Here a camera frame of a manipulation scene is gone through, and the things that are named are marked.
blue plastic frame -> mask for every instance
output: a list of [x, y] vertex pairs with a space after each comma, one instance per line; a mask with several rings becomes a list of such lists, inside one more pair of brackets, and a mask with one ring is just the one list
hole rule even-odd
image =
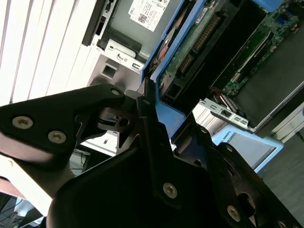
[[[257, 4], [262, 6], [268, 11], [274, 11], [276, 10], [279, 5], [281, 5], [283, 0], [254, 0]], [[164, 60], [160, 63], [160, 65], [156, 68], [154, 73], [151, 76], [151, 79], [156, 83], [156, 112], [158, 119], [161, 123], [166, 125], [167, 132], [169, 135], [169, 138], [171, 138], [174, 133], [177, 131], [177, 129], [182, 125], [182, 123], [185, 121], [186, 116], [184, 113], [170, 107], [169, 105], [163, 103], [159, 98], [159, 78], [163, 74], [164, 70], [166, 69], [167, 65], [170, 63], [171, 59], [173, 58], [175, 52], [181, 45], [183, 39], [191, 29], [192, 25], [196, 21], [197, 17], [199, 16], [200, 12], [202, 11], [206, 0], [197, 0], [194, 7], [192, 8], [192, 11], [188, 15], [185, 23], [181, 27], [179, 33], [177, 34], [175, 40], [173, 41], [172, 45], [170, 46], [167, 54], [164, 57]], [[149, 67], [150, 62], [154, 58], [154, 56], [157, 54], [158, 49], [160, 48], [162, 41], [165, 39], [166, 35], [169, 32], [169, 28], [171, 27], [172, 23], [174, 22], [174, 19], [176, 18], [178, 12], [180, 11], [182, 5], [184, 3], [184, 0], [180, 1], [180, 4], [178, 5], [174, 15], [172, 16], [169, 24], [167, 25], [157, 47], [155, 50], [151, 53], [149, 59], [145, 63], [141, 73], [140, 73], [140, 84], [143, 82], [143, 74], [146, 70], [146, 68]]]
[[220, 143], [228, 142], [231, 136], [234, 133], [241, 134], [243, 136], [249, 137], [251, 139], [254, 139], [256, 141], [259, 141], [261, 143], [265, 143], [268, 145], [271, 145], [273, 147], [276, 147], [276, 149], [268, 155], [256, 168], [255, 172], [259, 172], [271, 159], [273, 159], [284, 147], [284, 144], [276, 139], [270, 138], [270, 137], [265, 137], [264, 139], [258, 137], [255, 134], [251, 134], [245, 131], [242, 131], [234, 126], [228, 125], [224, 127], [222, 130], [220, 130], [218, 133], [216, 133], [214, 136], [212, 136], [212, 141], [214, 144], [219, 145]]

barcode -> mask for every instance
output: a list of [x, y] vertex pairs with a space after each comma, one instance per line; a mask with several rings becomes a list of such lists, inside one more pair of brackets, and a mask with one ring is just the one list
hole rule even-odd
[[147, 20], [147, 16], [141, 13], [141, 15], [138, 18], [138, 21], [141, 23], [145, 23], [146, 20]]

black cable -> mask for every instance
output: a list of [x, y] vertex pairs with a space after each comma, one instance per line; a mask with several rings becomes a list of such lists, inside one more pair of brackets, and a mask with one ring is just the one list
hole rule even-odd
[[[11, 209], [13, 209], [13, 208], [15, 208], [15, 207], [16, 207], [17, 205], [19, 205], [22, 201], [23, 201], [23, 199], [21, 199], [21, 201], [20, 201], [19, 203], [17, 203], [16, 205], [14, 205], [13, 207], [11, 207], [11, 208], [5, 210], [4, 212], [1, 212], [0, 215], [2, 215], [3, 213], [5, 213], [5, 212], [7, 212], [7, 211], [9, 211], [9, 210], [11, 210]], [[5, 219], [1, 220], [0, 222], [3, 222], [4, 220], [8, 219], [8, 218], [11, 217], [13, 214], [14, 214], [14, 213], [12, 213], [10, 216], [7, 216]]]
[[80, 159], [81, 159], [81, 166], [84, 167], [85, 162], [86, 162], [86, 155], [84, 155], [83, 153], [81, 153]]
[[304, 137], [300, 132], [297, 132], [296, 135], [301, 139], [302, 142], [304, 142]]

motherboard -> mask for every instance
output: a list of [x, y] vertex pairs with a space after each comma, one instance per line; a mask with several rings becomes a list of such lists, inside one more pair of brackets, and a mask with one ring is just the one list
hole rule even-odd
[[221, 91], [223, 94], [234, 97], [280, 43], [298, 31], [299, 7], [299, 2], [286, 1], [277, 11], [266, 15], [219, 76], [220, 79], [230, 79]]

metal bracket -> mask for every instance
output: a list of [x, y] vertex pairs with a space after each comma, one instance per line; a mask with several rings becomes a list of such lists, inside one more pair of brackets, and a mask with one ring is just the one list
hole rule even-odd
[[122, 91], [104, 84], [3, 106], [0, 151], [44, 168], [63, 168], [88, 117], [106, 107], [120, 107], [124, 100]]

